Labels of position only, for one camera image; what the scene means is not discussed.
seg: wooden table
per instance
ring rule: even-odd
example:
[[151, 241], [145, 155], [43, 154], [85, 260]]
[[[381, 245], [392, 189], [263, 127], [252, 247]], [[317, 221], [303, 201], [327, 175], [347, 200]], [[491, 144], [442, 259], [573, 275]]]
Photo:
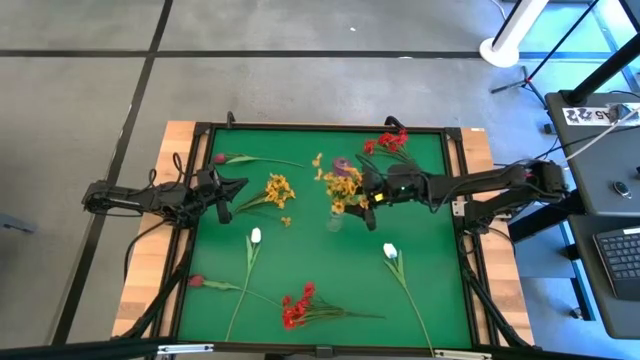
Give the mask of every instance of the wooden table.
[[[158, 171], [156, 178], [157, 183], [176, 179], [178, 174], [172, 162], [172, 154], [177, 152], [183, 159], [188, 158], [194, 126], [195, 122], [191, 121], [170, 121], [167, 123], [156, 163], [156, 170]], [[462, 129], [462, 136], [468, 171], [474, 173], [492, 169], [493, 160], [489, 150], [487, 134], [484, 132], [484, 129], [464, 128]], [[205, 141], [205, 137], [202, 137], [200, 144], [198, 144], [196, 164], [202, 163], [206, 148]], [[457, 175], [460, 169], [454, 142], [449, 140], [448, 145], [452, 169], [454, 175]], [[477, 194], [474, 198], [485, 200], [495, 196], [495, 194], [495, 192]], [[159, 220], [156, 216], [145, 215], [140, 223], [140, 232], [154, 225]], [[491, 226], [504, 232], [508, 231], [506, 223], [502, 221], [494, 221]], [[170, 226], [161, 226], [137, 243], [131, 257], [129, 275], [122, 291], [120, 306], [113, 327], [112, 334], [114, 336], [129, 330], [156, 296], [168, 254], [171, 230], [172, 227]], [[180, 235], [178, 252], [176, 254], [178, 259], [182, 256], [187, 231], [182, 231]], [[518, 276], [518, 268], [511, 244], [500, 235], [494, 233], [482, 235], [481, 241], [493, 301], [518, 334], [525, 341], [533, 344], [533, 335], [529, 325], [527, 309]], [[467, 241], [467, 246], [470, 248], [470, 241]], [[469, 256], [469, 259], [472, 267], [475, 267], [473, 256]], [[160, 335], [167, 335], [169, 333], [174, 303], [175, 290], [165, 306]], [[474, 309], [476, 312], [480, 342], [482, 344], [488, 344], [489, 333], [486, 318], [482, 304], [475, 295]], [[501, 342], [503, 345], [506, 345], [504, 339], [501, 339]]]

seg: black frame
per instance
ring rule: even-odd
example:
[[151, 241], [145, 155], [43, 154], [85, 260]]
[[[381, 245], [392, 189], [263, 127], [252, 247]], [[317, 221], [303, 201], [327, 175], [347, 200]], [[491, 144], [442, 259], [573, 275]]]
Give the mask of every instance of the black frame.
[[[390, 122], [387, 118], [386, 125], [396, 125], [403, 127], [402, 124], [395, 120]], [[362, 126], [362, 125], [314, 125], [314, 124], [272, 124], [272, 123], [236, 123], [233, 114], [229, 112], [226, 123], [196, 123], [191, 149], [189, 151], [189, 158], [187, 161], [187, 173], [192, 173], [194, 170], [195, 159], [198, 155], [198, 146], [201, 142], [201, 137], [206, 136], [206, 146], [203, 157], [202, 167], [209, 164], [212, 156], [213, 143], [215, 139], [215, 133], [217, 129], [244, 129], [244, 130], [274, 130], [274, 131], [349, 131], [349, 132], [374, 132], [380, 133], [381, 130], [385, 130], [384, 126]], [[464, 154], [464, 146], [462, 143], [462, 131], [460, 128], [432, 128], [432, 127], [411, 127], [409, 128], [411, 133], [419, 134], [433, 134], [440, 137], [440, 143], [442, 147], [443, 163], [445, 168], [445, 174], [451, 176], [453, 174], [451, 156], [449, 152], [448, 140], [453, 140], [455, 144], [456, 153], [458, 154], [458, 166], [460, 174], [467, 173], [466, 157]], [[185, 184], [188, 184], [190, 179], [185, 179]], [[460, 227], [462, 226], [461, 219], [453, 217], [453, 230], [455, 234], [456, 248], [458, 243], [463, 240], [464, 236]], [[188, 268], [191, 266], [191, 260], [193, 255], [193, 249], [195, 247], [195, 241], [197, 238], [198, 227], [194, 227], [189, 230], [189, 234], [185, 245], [185, 255], [187, 256]], [[171, 235], [169, 253], [164, 266], [163, 281], [161, 286], [165, 284], [168, 277], [171, 275], [171, 269], [177, 261], [176, 250], [179, 242], [179, 231], [174, 229]], [[474, 252], [475, 261], [477, 264], [477, 272], [480, 282], [483, 288], [489, 293], [488, 279], [486, 275], [486, 268], [484, 257], [482, 255], [482, 245], [479, 238], [476, 238], [478, 251]], [[473, 290], [469, 286], [468, 282], [463, 276], [463, 255], [458, 251], [458, 265], [460, 269], [460, 277], [462, 283], [463, 296], [465, 300], [465, 312], [467, 315], [467, 326], [469, 328], [469, 338], [471, 340], [471, 349], [476, 348], [480, 344], [476, 312], [474, 309]], [[178, 292], [176, 296], [175, 307], [173, 309], [173, 315], [171, 319], [171, 325], [169, 330], [169, 336], [173, 339], [177, 339], [178, 330], [180, 327], [181, 314], [184, 306], [184, 297], [187, 288], [187, 278], [189, 272], [185, 272], [182, 280], [177, 286]], [[151, 337], [159, 336], [160, 324], [162, 322], [162, 316], [164, 312], [159, 311], [156, 315], [153, 325]], [[489, 333], [490, 345], [499, 346], [498, 330], [489, 314], [485, 312], [487, 328]], [[321, 357], [322, 354], [336, 355], [401, 355], [401, 356], [425, 356], [429, 355], [427, 348], [401, 348], [401, 347], [364, 347], [364, 346], [320, 346], [320, 345], [287, 345], [287, 344], [249, 344], [249, 343], [230, 343], [220, 342], [215, 343], [217, 351], [242, 351], [242, 352], [259, 352], [259, 353], [278, 353], [278, 354], [307, 354]], [[452, 349], [452, 350], [470, 350], [470, 349]]]

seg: metal bracket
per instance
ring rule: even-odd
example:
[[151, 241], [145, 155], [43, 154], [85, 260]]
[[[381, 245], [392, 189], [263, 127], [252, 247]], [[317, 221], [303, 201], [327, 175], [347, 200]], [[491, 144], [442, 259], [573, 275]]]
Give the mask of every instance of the metal bracket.
[[227, 129], [231, 129], [233, 127], [233, 123], [236, 122], [236, 117], [233, 116], [231, 111], [227, 111]]
[[[453, 210], [454, 217], [464, 217], [464, 206], [467, 204], [466, 201], [452, 201], [451, 209]], [[502, 219], [509, 220], [511, 219], [511, 215], [507, 214], [498, 214], [494, 217], [494, 219]]]
[[454, 217], [464, 217], [464, 205], [466, 201], [452, 201], [451, 209], [453, 210]]
[[444, 128], [444, 132], [445, 134], [449, 135], [449, 137], [453, 139], [453, 141], [455, 142], [462, 141], [462, 130], [460, 128], [446, 127]]
[[335, 357], [333, 353], [333, 347], [329, 345], [317, 345], [316, 357], [320, 359], [329, 359], [329, 358]]
[[158, 355], [213, 352], [213, 344], [159, 345]]
[[452, 360], [491, 360], [491, 354], [476, 353], [468, 351], [438, 350], [433, 351], [436, 358], [447, 358]]
[[387, 118], [384, 120], [384, 124], [386, 126], [394, 126], [396, 129], [404, 129], [404, 125], [402, 125], [400, 120], [398, 120], [395, 116], [387, 116]]
[[211, 123], [196, 123], [196, 128], [193, 130], [193, 134], [201, 136], [209, 131], [209, 128], [211, 128]]

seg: white pole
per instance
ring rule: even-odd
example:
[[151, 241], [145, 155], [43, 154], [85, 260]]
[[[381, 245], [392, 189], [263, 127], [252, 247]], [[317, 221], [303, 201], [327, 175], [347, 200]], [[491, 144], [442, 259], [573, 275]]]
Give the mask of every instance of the white pole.
[[497, 38], [480, 44], [480, 56], [497, 67], [510, 67], [518, 63], [518, 46], [524, 39], [549, 0], [521, 0], [502, 25]]

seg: sticker label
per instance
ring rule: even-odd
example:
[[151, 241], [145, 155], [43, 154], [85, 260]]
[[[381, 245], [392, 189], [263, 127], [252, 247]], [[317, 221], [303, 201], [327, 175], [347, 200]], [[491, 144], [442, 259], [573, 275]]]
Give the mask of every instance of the sticker label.
[[[640, 107], [640, 103], [625, 103], [631, 109]], [[564, 118], [569, 125], [577, 126], [610, 126], [608, 107], [576, 107], [562, 108]], [[640, 119], [627, 120], [619, 126], [640, 125]]]

